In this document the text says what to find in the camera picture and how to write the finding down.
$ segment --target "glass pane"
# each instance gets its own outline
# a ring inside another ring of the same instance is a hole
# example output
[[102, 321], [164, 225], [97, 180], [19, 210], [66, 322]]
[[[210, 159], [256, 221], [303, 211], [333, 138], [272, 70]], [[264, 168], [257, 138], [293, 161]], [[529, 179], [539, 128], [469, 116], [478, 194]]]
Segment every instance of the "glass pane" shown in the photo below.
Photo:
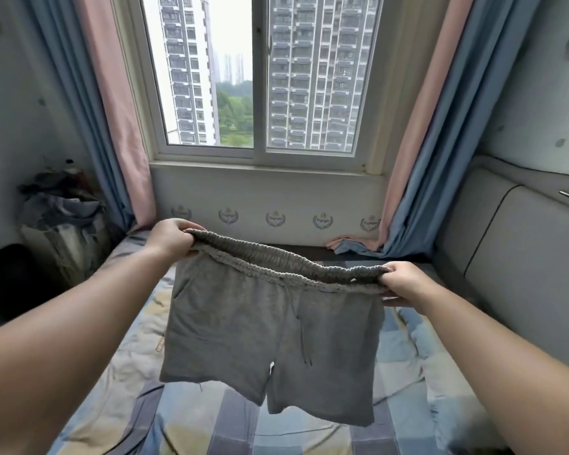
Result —
[[270, 0], [270, 147], [351, 153], [379, 0]]
[[251, 0], [143, 9], [167, 142], [253, 147]]

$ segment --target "hand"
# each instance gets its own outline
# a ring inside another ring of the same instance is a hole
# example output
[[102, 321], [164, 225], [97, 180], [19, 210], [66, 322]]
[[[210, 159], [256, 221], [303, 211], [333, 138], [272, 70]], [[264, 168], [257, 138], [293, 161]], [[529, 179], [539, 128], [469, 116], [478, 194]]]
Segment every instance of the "hand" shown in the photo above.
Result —
[[379, 282], [398, 296], [393, 300], [384, 300], [384, 305], [410, 306], [419, 313], [424, 312], [422, 302], [425, 296], [438, 288], [439, 284], [411, 262], [388, 262], [384, 267], [388, 272], [380, 276]]
[[174, 264], [183, 259], [194, 244], [194, 236], [184, 231], [188, 228], [205, 229], [196, 223], [181, 218], [168, 218], [159, 221], [147, 238], [144, 249], [156, 251], [163, 255], [169, 264]]

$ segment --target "drawstring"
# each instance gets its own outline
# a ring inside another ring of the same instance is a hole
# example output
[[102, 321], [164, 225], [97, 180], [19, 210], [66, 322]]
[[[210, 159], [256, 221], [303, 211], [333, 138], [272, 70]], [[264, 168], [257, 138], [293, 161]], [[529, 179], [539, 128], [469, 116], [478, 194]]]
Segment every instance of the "drawstring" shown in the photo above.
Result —
[[295, 318], [299, 321], [299, 331], [300, 331], [300, 343], [302, 344], [302, 358], [303, 358], [303, 363], [304, 364], [310, 364], [312, 365], [312, 358], [310, 357], [310, 354], [308, 354], [308, 358], [306, 359], [306, 346], [305, 343], [303, 341], [303, 321], [300, 319], [299, 317], [299, 313], [295, 310], [295, 306], [293, 305], [293, 298], [291, 297], [291, 293], [289, 292], [289, 288], [286, 285], [284, 280], [281, 280], [284, 286], [284, 291], [286, 292], [286, 296], [289, 299], [289, 306], [291, 307], [291, 311], [293, 312], [293, 315], [295, 316]]

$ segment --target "sky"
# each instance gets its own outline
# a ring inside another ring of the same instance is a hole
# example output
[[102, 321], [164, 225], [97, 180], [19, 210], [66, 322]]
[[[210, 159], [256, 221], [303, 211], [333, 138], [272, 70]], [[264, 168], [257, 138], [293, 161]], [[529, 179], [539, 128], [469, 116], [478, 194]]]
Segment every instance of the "sky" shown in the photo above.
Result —
[[213, 51], [235, 56], [242, 52], [244, 77], [252, 78], [251, 0], [209, 0]]

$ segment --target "gray shorts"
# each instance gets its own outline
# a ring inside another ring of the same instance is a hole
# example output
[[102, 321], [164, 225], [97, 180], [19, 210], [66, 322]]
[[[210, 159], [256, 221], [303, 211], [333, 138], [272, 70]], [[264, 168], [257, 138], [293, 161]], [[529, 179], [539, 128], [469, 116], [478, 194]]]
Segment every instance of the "gray shorts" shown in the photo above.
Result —
[[370, 425], [384, 268], [192, 233], [200, 254], [177, 267], [160, 379], [218, 380], [257, 405], [267, 395], [270, 413]]

